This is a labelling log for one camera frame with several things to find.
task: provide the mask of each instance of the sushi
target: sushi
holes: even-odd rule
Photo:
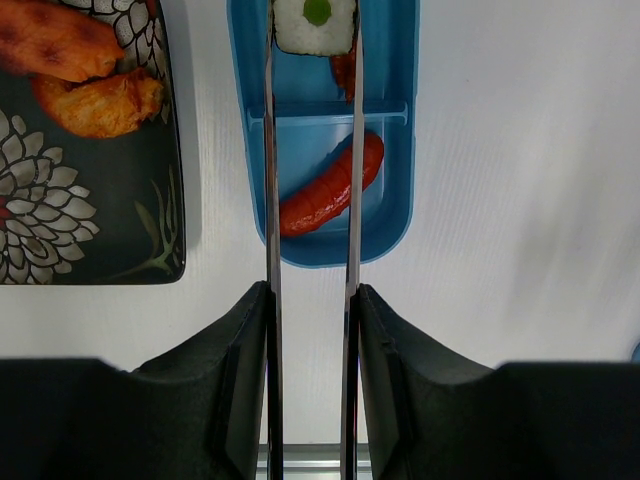
[[[278,48],[286,53],[331,57],[351,50],[356,0],[274,0]]]

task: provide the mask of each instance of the white table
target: white table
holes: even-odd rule
[[[133,368],[265,276],[225,2],[164,9],[186,274],[163,287],[1,288],[3,356]],[[640,340],[639,22],[634,0],[424,1],[413,222],[363,280],[491,366],[628,359]],[[343,269],[283,266],[287,443],[339,440],[343,289]]]

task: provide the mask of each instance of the fried chicken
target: fried chicken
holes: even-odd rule
[[[110,25],[42,0],[0,0],[0,68],[81,83],[124,58]]]
[[[163,85],[142,67],[80,86],[37,75],[31,85],[47,114],[80,137],[113,138],[133,132],[162,107]]]

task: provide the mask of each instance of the metal chopstick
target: metal chopstick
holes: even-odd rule
[[[267,282],[271,307],[267,324],[267,412],[269,480],[282,480],[284,453],[282,435],[282,302],[280,272],[280,199],[273,96],[273,3],[267,0],[267,41],[264,76],[264,153],[267,210]]]
[[[351,166],[351,206],[349,210],[349,251],[344,307],[342,354],[342,424],[340,438],[340,476],[357,477],[358,443],[358,337],[360,333],[357,293],[360,285],[362,237],[362,171],[364,159],[364,65],[360,2],[358,1],[356,40],[356,89],[353,113],[353,158]]]

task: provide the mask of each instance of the sausage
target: sausage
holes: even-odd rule
[[[280,205],[282,237],[296,237],[317,230],[349,206],[352,151],[353,145],[349,145],[326,172]],[[363,191],[375,180],[383,158],[382,139],[367,132],[364,138]]]
[[[353,101],[356,94],[356,43],[354,37],[349,53],[329,59],[336,85],[344,90],[347,105]]]

